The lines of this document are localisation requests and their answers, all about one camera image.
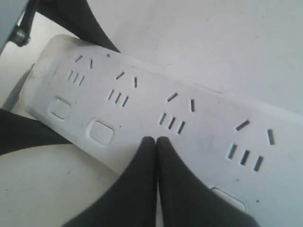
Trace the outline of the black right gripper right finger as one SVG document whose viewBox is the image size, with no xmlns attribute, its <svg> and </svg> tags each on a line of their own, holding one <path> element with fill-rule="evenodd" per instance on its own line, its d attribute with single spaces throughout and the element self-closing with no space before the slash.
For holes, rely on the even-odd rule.
<svg viewBox="0 0 303 227">
<path fill-rule="evenodd" d="M 166 227 L 257 227 L 257 221 L 208 189 L 167 137 L 156 142 L 163 224 Z"/>
</svg>

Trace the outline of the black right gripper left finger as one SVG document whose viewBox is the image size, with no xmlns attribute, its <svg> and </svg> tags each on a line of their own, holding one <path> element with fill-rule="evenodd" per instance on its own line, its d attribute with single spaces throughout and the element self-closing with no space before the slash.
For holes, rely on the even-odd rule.
<svg viewBox="0 0 303 227">
<path fill-rule="evenodd" d="M 135 156 L 114 184 L 66 227 L 154 227 L 156 225 L 156 147 L 141 140 Z"/>
</svg>

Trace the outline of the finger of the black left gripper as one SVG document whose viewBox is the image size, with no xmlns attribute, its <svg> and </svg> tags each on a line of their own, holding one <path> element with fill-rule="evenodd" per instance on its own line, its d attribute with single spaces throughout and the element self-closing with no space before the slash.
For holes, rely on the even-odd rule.
<svg viewBox="0 0 303 227">
<path fill-rule="evenodd" d="M 71 144 L 41 122 L 0 110 L 0 154 L 39 146 Z"/>
<path fill-rule="evenodd" d="M 86 0 L 41 0 L 37 12 L 81 40 L 119 52 L 99 25 Z"/>
</svg>

